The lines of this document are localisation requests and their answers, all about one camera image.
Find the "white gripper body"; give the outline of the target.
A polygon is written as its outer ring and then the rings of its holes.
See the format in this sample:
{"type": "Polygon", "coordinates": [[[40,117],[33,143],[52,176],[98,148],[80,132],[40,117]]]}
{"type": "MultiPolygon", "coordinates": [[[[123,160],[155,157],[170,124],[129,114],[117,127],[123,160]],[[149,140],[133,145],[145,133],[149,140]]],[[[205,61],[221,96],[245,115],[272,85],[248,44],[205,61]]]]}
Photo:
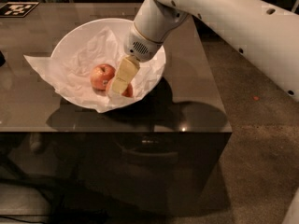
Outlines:
{"type": "Polygon", "coordinates": [[[127,55],[136,57],[140,62],[147,62],[156,55],[162,43],[148,40],[132,24],[128,34],[124,38],[123,46],[127,55]]]}

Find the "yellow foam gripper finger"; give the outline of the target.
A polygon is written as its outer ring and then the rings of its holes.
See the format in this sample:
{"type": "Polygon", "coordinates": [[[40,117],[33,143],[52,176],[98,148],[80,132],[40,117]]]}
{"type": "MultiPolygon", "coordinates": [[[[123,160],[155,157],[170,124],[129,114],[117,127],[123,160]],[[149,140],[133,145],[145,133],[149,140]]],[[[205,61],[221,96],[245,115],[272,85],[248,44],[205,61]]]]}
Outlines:
{"type": "Polygon", "coordinates": [[[140,69],[139,60],[135,56],[126,56],[121,59],[111,89],[117,94],[123,94],[130,82],[140,69]]]}

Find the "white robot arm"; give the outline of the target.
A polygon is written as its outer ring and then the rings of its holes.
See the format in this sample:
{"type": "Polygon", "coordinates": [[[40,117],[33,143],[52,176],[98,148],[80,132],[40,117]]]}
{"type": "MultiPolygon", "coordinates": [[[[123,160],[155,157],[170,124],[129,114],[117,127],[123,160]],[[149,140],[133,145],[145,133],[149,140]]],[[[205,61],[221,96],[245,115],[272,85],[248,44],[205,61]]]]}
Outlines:
{"type": "Polygon", "coordinates": [[[111,89],[123,93],[170,32],[193,15],[299,101],[299,15],[262,0],[144,0],[111,89]]]}

